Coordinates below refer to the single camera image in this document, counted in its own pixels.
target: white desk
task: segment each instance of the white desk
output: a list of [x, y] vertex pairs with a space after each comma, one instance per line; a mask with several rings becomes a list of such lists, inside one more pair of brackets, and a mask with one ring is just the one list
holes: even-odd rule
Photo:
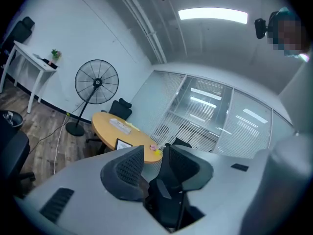
[[[50, 67], [48, 64], [46, 64], [44, 61], [36, 58], [33, 55], [33, 52], [32, 52], [32, 50], [31, 50], [31, 48], [29, 46], [23, 45], [23, 44], [21, 44], [21, 43], [19, 43], [17, 41], [14, 41], [14, 43], [15, 43], [15, 45], [14, 45], [13, 49], [11, 50], [11, 53], [10, 53], [10, 55], [8, 57], [8, 60], [6, 61], [6, 64], [4, 66], [4, 70], [3, 70], [3, 74], [2, 74], [2, 78], [1, 78], [1, 82], [0, 82], [0, 93], [2, 93], [5, 76], [6, 76], [6, 73], [7, 73], [8, 69], [9, 69], [10, 62], [12, 60], [13, 54], [14, 54], [15, 51], [17, 51], [17, 52], [19, 52], [21, 54], [21, 58], [20, 58], [20, 61], [18, 63], [18, 67], [17, 67], [16, 73], [15, 73], [14, 86], [16, 86], [17, 83], [18, 83], [19, 76], [20, 76], [23, 64], [25, 62], [25, 59], [27, 59], [37, 69], [39, 69], [39, 74], [38, 74], [38, 76], [36, 78], [34, 87], [33, 87], [32, 91], [31, 91], [31, 95], [30, 95], [30, 99], [29, 99], [29, 103], [28, 103], [28, 107], [27, 107], [27, 113], [30, 113], [31, 106], [32, 106], [33, 101], [34, 101], [34, 96], [36, 94], [37, 87], [39, 85], [39, 82], [40, 82], [44, 72], [49, 72], [50, 74], [52, 74], [56, 70], [53, 69], [52, 67]], [[46, 87], [48, 79], [45, 81], [45, 83], [44, 83], [44, 85], [43, 85], [43, 87], [42, 87], [42, 89], [41, 89], [41, 91], [40, 91], [40, 93], [38, 95], [38, 103], [40, 103], [40, 101], [41, 101], [41, 97], [42, 97], [42, 95], [44, 93], [44, 90], [45, 90], [45, 87]]]

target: chair armrest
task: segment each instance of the chair armrest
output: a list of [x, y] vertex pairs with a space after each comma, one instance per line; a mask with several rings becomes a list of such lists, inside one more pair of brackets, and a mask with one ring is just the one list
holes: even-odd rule
[[7, 180], [12, 173], [19, 173], [29, 153], [29, 139], [18, 131], [0, 154], [2, 175]]
[[160, 179], [156, 180], [156, 186], [163, 198], [172, 199], [170, 193], [166, 189], [164, 182]]

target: fan pole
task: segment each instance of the fan pole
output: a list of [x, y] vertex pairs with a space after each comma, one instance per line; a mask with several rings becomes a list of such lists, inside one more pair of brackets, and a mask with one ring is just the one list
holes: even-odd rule
[[91, 97], [93, 96], [93, 94], [96, 92], [96, 90], [97, 90], [98, 88], [99, 88], [98, 85], [95, 85], [95, 86], [93, 87], [93, 90], [92, 90], [90, 96], [88, 97], [88, 99], [86, 100], [86, 103], [85, 103], [85, 105], [84, 105], [84, 107], [83, 107], [83, 109], [82, 109], [82, 111], [81, 111], [81, 113], [80, 113], [80, 115], [79, 115], [79, 117], [78, 117], [78, 119], [77, 119], [76, 124], [73, 123], [73, 122], [70, 122], [70, 123], [67, 123], [67, 124], [66, 124], [66, 126], [65, 126], [66, 130], [67, 130], [70, 134], [72, 134], [73, 136], [80, 137], [80, 136], [84, 135], [85, 130], [84, 130], [84, 128], [83, 128], [81, 125], [79, 125], [78, 123], [79, 123], [79, 121], [80, 121], [80, 119], [81, 119], [81, 117], [82, 117], [82, 114], [83, 114], [83, 112], [84, 112], [84, 110], [85, 110], [85, 108], [86, 108], [86, 106], [87, 106], [89, 100], [91, 99]]

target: wooden table top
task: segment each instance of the wooden table top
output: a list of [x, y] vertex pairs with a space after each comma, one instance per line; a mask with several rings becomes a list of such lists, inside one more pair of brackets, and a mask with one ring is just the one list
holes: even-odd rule
[[162, 155], [155, 154], [154, 151], [150, 150], [151, 144], [156, 144], [146, 134], [139, 132], [129, 125], [126, 124], [132, 131], [126, 135], [116, 127], [110, 124], [110, 119], [115, 118], [125, 124], [125, 120], [105, 112], [97, 112], [92, 116], [92, 128], [97, 134], [98, 138], [101, 139], [110, 149], [115, 149], [116, 139], [120, 139], [133, 146], [143, 145], [144, 146], [144, 163], [153, 164], [159, 162], [162, 159]]

